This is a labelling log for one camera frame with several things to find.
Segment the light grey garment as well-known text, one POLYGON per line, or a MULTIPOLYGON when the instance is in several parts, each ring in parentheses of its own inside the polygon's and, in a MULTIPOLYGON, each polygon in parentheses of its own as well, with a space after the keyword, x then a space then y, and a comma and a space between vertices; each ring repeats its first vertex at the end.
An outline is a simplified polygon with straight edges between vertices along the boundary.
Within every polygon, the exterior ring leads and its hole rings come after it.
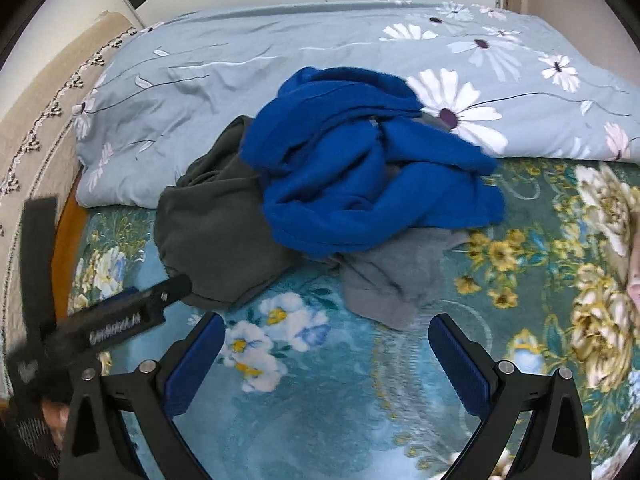
POLYGON ((445 252, 468 237, 463 230, 408 229, 375 248, 337 255, 346 307, 392 330, 408 330, 422 304, 439 293, 445 252))

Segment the blue sweatshirt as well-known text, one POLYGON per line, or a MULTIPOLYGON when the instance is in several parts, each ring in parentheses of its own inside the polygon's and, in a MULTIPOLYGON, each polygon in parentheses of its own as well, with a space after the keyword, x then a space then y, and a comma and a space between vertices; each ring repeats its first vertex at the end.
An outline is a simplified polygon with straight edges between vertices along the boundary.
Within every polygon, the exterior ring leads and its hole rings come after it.
POLYGON ((496 160, 421 117, 418 97, 397 76, 304 67, 288 78, 240 148, 258 173, 274 240, 324 257, 410 228, 502 222, 506 201, 485 181, 496 160))

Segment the dark grey pants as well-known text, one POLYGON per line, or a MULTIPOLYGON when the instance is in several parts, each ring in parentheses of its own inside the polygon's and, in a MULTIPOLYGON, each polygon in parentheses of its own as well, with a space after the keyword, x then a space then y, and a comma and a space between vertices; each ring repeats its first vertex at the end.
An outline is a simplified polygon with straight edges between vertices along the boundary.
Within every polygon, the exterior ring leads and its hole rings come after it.
POLYGON ((190 278, 184 302, 194 307, 242 306, 299 263, 272 238, 258 173, 240 157, 251 122, 235 118, 158 200, 154 243, 168 275, 190 278))

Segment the beige patterned curtain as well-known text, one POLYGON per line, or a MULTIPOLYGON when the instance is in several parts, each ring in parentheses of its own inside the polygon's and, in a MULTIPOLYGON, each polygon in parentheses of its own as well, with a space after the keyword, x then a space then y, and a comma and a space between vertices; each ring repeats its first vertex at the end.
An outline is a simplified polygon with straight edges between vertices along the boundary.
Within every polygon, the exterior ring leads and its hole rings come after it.
POLYGON ((20 229, 26 200, 58 199, 62 211, 79 174, 72 108, 136 28, 108 12, 49 62, 1 122, 1 356, 24 336, 20 229))

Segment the teal floral bed blanket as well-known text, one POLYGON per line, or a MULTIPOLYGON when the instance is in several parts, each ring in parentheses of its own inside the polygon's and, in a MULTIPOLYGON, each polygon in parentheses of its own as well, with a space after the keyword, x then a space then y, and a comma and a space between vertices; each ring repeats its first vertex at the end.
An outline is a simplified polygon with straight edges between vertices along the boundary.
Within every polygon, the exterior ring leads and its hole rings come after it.
POLYGON ((427 341, 446 312, 495 359, 574 375, 592 474, 639 441, 639 315, 625 292, 631 164, 508 160, 501 226, 442 257, 408 330, 352 314, 337 270, 305 264, 227 315, 224 351, 180 434, 216 479, 438 479, 471 437, 427 341))

